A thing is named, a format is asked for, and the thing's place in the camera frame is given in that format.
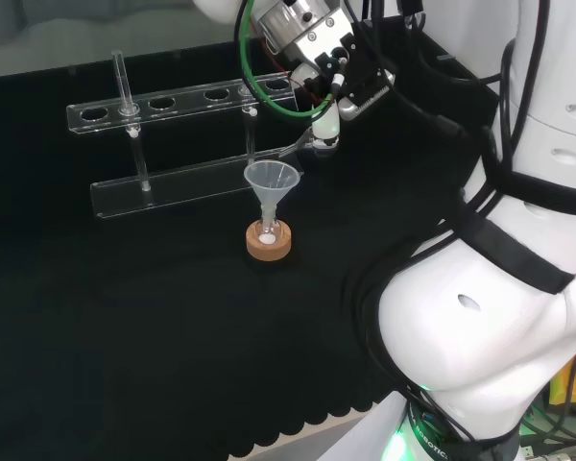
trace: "black cloth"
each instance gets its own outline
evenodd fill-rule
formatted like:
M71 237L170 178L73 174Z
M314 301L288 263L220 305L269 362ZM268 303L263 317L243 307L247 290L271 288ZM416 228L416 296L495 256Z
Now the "black cloth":
M234 55L227 44L128 60L132 90L235 78ZM425 106L491 119L483 92L404 82ZM222 461L383 399L392 385L359 350L340 282L437 223L474 148L388 99L343 127L335 157L301 158L305 175L278 210L293 251L265 265L245 250L251 191L93 218L89 185L134 173L129 143L70 133L65 107L116 91L110 62L0 79L0 461ZM302 133L263 123L260 149ZM245 146L239 111L143 130L151 171Z

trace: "white robot body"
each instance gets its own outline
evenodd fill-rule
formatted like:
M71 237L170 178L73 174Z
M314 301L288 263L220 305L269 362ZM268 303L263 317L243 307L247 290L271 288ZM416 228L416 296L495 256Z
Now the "white robot body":
M520 6L513 116L538 2L523 0ZM542 67L514 164L517 172L576 188L576 0L552 0ZM485 178L479 163L466 186L467 200ZM576 216L505 197L489 219L576 274ZM576 353L576 280L562 295L542 293L459 240L395 277L380 302L380 329L403 373L429 389L476 439L496 438L516 427L535 395ZM416 438L409 440L416 459L430 459Z
M193 0L206 16L220 24L234 24L239 11L240 0ZM257 18L267 12L277 0L256 0L253 5L252 17Z

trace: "clear acrylic test tube rack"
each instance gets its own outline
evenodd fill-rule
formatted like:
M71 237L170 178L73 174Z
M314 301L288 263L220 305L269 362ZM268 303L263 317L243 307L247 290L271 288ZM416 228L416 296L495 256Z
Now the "clear acrylic test tube rack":
M119 98L66 108L68 128L73 133L122 129L131 140L137 176L93 183L90 193L96 217L121 216L248 189L250 186L243 178L243 171L258 159L281 158L302 173L294 153L311 147L311 131L305 132L291 146L256 152L253 140L257 103L241 80L132 95L121 52L113 52L113 64ZM271 99L291 109L296 107L293 88L284 74L261 76L257 81ZM238 108L244 113L246 154L148 173L140 139L145 123Z

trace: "green light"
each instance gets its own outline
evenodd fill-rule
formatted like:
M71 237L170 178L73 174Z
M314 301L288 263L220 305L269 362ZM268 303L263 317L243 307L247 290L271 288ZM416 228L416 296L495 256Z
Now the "green light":
M406 444L401 432L396 432L384 449L382 461L399 461L404 459Z

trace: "black strap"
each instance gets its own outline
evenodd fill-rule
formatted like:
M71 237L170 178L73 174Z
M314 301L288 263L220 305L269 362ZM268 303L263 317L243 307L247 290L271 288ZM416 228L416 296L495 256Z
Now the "black strap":
M469 209L459 199L455 215L447 221L454 232L473 250L523 283L556 295L573 281L562 271L512 238L493 222Z
M576 189L508 170L499 163L493 149L485 150L482 162L487 182L495 190L528 204L576 216Z
M424 11L422 0L398 0L396 5L399 12L406 17Z
M407 418L420 446L434 461L448 461L450 458L441 448L442 440L430 426L424 423L422 412L413 403L409 403Z

